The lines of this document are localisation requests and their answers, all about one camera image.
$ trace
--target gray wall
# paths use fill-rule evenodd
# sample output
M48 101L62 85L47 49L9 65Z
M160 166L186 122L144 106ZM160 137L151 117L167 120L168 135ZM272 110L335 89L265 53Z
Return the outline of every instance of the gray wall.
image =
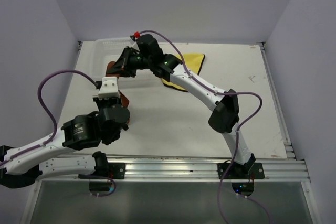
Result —
M77 42L56 0L0 0L0 7L0 145L17 147L50 132L37 87L49 73L74 66ZM57 117L68 82L57 77L43 94ZM19 223L28 192L0 186L1 223Z
M80 40L154 29L175 41L266 41L289 0L57 0Z
M291 0L266 53L294 150L324 223L336 219L336 1Z

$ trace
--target cable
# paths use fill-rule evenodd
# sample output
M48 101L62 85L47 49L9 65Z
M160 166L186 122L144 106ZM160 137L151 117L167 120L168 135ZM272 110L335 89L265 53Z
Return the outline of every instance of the cable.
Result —
M42 88L43 88L43 86L46 84L46 82L48 80L50 80L52 77L57 76L57 75L59 75L61 73L76 73L76 74L79 74L79 75L85 77L86 79L88 79L90 82L92 82L94 86L98 87L98 84L94 80L92 80L91 77L89 77L87 74L85 74L85 73L83 73L81 71L78 71L78 70L72 70L72 69L59 70L59 71L56 71L56 72L48 75L46 78L44 78L42 80L42 82L40 83L40 85L38 86L38 89L37 89L37 98L38 98L38 101L40 102L42 108L47 112L48 116L50 117L51 121L53 122L52 124L54 126L54 131L52 132L52 135L47 140L45 140L44 142L42 142L42 144L36 144L36 145L34 145L32 147L29 147L27 149L24 149L24 150L18 152L18 153L13 154L12 156L9 157L9 160L2 161L0 163L0 167L3 166L3 165L5 165L5 164L7 164L13 158L16 158L16 157L18 157L18 156L20 156L22 154L25 154L25 153L27 153L29 151L35 150L37 148L40 148L41 146L50 143L54 139L54 137L56 135L56 132L57 132L57 122L56 122L55 117L53 116L53 114L51 113L51 111L47 108L46 104L44 103L44 101L42 99Z
M211 89L210 87L208 87L207 85L203 84L201 81L199 81L196 77L194 77L193 74L191 74L189 72L189 69L185 63L185 60L184 60L184 57L182 55L182 53L179 51L179 49L167 38L165 37L164 35L158 33L157 31L153 31L153 30L144 30L144 31L141 31L139 32L139 35L140 34L143 34L143 33L153 33L153 34L157 34L159 35L160 37L162 37L163 39L165 39L174 49L175 51L178 53L178 55L180 55L181 57L181 60L182 60L182 64L183 64L183 68L185 70L185 72L189 75L189 77L191 77L191 79L193 79L197 84L199 84L201 87L203 87L204 89L206 89L207 91L211 92L211 93L214 93L214 94L220 94L220 95L241 95L241 94L250 94L250 95L253 95L255 97L257 97L259 99L259 106L258 108L256 109L255 112L253 112L248 118L246 118L245 120L243 120L243 122L237 127L236 129L236 148L235 148L235 152L232 156L232 161L231 163L229 164L229 166L226 168L225 172L223 173L222 177L221 177L221 180L219 182L219 186L218 186L218 194L217 194L217 203L218 203L218 208L219 208L219 212L220 212L220 215L222 216L222 218L225 220L226 223L229 223L229 221L227 220L223 210L222 210L222 206L221 206L221 187L222 187L222 184L223 184L223 179L225 178L225 176L227 175L228 171L231 169L231 167L233 166L233 162L237 156L237 152L238 152L238 147L239 147L239 130L240 128L247 122L249 121L251 118L253 118L261 109L262 105L263 105L263 100L261 98L260 95L256 94L256 93L253 93L253 92L235 92L235 93L224 93L224 92L217 92L216 90L213 90ZM257 202L256 200L252 200L253 202L255 202L256 204L258 204L260 207L262 207L267 216L268 216L268 219L269 219L269 223L271 223L271 217L270 217L270 214L269 212L267 211L267 209L262 205L260 204L259 202Z
M116 182L112 178L102 177L102 176L93 176L93 175L86 175L86 177L107 179L107 180L111 181L112 184L113 184L113 190L111 190L111 188L110 188L110 191L108 193L106 193L106 194L99 194L99 193L93 194L93 193L91 193L93 196L96 196L96 197L109 196L109 195L113 194L115 192L116 188L117 188L117 184L116 184Z

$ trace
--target robotic arm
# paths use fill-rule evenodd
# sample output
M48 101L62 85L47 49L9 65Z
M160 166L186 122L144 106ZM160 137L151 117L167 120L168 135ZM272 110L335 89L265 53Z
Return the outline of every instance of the robotic arm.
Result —
M209 125L223 135L233 155L239 121L237 96L220 94L225 91L190 70L188 74L181 60L174 55L164 54L151 35L139 36L136 43L139 50L126 47L107 74L135 77L137 70L150 69L155 76L183 87L212 111ZM214 88L216 93L209 92L191 76L203 85ZM119 139L121 129L128 129L130 112L122 106L117 77L104 77L98 96L93 100L99 111L79 115L65 123L57 130L51 142L44 144L49 135L20 148L1 146L0 184L20 188L33 184L37 179L65 174L109 177L109 165L104 153L96 152L78 158L55 158L61 154L97 147L100 142L109 145ZM234 162L233 168L244 174L249 173L255 162L255 157L241 134Z

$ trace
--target gray partition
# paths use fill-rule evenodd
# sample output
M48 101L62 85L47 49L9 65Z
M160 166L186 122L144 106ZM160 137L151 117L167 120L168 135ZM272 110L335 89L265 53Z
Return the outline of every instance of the gray partition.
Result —
M33 224L223 223L218 183L119 182L108 197L90 196L88 182L42 183ZM273 223L312 223L300 182L256 183L251 196L269 210ZM268 223L264 210L223 184L223 210L234 224Z

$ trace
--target yellow cloth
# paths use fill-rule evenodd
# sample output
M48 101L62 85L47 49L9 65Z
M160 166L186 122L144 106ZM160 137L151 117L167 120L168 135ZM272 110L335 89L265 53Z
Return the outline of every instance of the yellow cloth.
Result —
M197 74L200 73L203 61L205 59L205 55L197 54L197 53L183 54L183 58L184 58L185 63L186 63L186 65L189 69L191 69L194 73L197 73ZM162 79L162 82L166 87L187 92L184 88L181 88L178 85L172 84L171 82L167 82L166 80L163 80L163 79Z

